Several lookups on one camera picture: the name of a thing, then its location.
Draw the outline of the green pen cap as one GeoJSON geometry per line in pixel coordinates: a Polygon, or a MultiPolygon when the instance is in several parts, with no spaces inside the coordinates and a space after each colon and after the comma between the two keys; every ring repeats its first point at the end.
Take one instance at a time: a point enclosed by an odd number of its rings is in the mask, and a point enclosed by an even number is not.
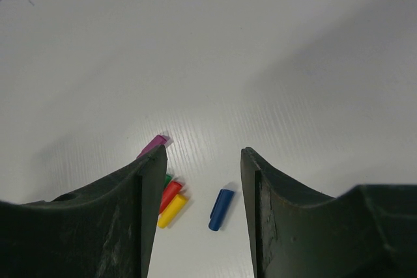
{"type": "Polygon", "coordinates": [[[173,177],[170,174],[165,175],[164,188],[172,181],[173,177]]]}

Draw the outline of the purple pen cap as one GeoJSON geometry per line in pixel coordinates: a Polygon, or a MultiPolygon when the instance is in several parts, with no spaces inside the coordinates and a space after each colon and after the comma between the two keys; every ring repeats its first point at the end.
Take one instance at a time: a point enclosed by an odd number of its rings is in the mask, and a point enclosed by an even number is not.
{"type": "Polygon", "coordinates": [[[143,155],[147,154],[153,148],[159,145],[169,146],[172,143],[170,136],[158,134],[152,140],[148,142],[148,144],[141,150],[141,152],[137,155],[137,159],[142,157],[143,155]]]}

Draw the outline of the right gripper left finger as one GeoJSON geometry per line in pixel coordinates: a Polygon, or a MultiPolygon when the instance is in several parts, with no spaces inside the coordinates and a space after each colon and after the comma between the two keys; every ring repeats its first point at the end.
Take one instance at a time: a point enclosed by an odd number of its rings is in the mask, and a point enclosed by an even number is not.
{"type": "Polygon", "coordinates": [[[146,277],[164,146],[52,201],[1,203],[2,277],[146,277]]]}

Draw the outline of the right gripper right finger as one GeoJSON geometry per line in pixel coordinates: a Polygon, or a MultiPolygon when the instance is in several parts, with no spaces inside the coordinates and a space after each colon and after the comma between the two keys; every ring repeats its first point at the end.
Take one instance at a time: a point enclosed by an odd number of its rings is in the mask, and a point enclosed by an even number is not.
{"type": "Polygon", "coordinates": [[[416,186],[362,184],[331,197],[250,147],[240,171],[256,277],[416,276],[416,186]]]}

